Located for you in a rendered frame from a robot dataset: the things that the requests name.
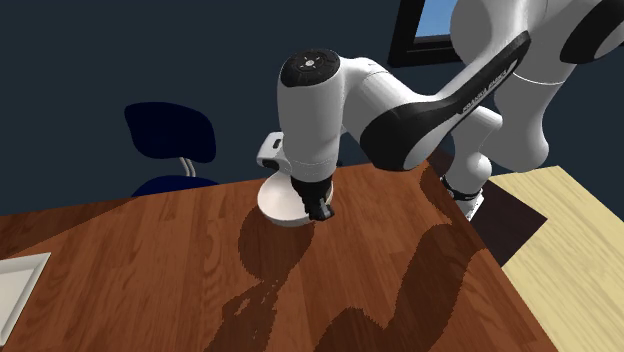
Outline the white round bowl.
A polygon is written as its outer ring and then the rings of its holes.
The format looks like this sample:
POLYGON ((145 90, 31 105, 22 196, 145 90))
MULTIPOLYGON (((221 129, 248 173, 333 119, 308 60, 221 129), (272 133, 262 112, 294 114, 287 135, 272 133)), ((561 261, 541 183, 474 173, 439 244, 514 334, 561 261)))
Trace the white round bowl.
MULTIPOLYGON (((301 197, 291 185, 290 175, 276 172, 260 187, 258 207, 272 223, 283 227, 303 226, 311 221, 304 211, 301 197)), ((333 181, 328 193, 328 204, 333 197, 333 181)))

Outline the dark blue chair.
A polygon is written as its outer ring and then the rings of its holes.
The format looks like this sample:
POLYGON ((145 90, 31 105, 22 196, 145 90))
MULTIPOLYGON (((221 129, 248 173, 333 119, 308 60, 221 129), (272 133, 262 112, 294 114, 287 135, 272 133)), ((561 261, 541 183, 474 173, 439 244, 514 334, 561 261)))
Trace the dark blue chair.
POLYGON ((145 182, 133 192, 135 197, 216 184, 199 177, 194 167, 216 157, 214 128, 203 113, 169 102, 139 102, 124 108, 124 118, 139 153, 152 159, 177 159, 185 171, 145 182))

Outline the black framed window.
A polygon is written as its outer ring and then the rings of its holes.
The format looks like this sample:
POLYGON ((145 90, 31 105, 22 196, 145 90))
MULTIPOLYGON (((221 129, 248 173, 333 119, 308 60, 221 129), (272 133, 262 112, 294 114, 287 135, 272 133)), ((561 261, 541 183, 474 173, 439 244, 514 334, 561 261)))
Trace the black framed window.
POLYGON ((400 0, 388 65, 392 68, 459 62, 450 40, 457 0, 400 0))

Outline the brown wooden table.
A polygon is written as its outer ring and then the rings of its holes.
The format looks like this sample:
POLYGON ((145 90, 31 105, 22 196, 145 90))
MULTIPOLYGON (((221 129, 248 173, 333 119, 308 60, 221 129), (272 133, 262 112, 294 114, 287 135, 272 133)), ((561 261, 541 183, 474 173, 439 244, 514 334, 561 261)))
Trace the brown wooden table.
POLYGON ((49 256, 1 352, 557 352, 430 166, 334 184, 298 228, 255 180, 0 217, 49 256))

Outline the white rectangular tray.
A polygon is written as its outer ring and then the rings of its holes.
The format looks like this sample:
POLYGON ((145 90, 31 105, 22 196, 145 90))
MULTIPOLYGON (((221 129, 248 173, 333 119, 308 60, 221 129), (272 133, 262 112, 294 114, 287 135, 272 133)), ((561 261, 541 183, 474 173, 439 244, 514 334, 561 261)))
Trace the white rectangular tray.
POLYGON ((50 252, 0 260, 0 348, 13 331, 50 252))

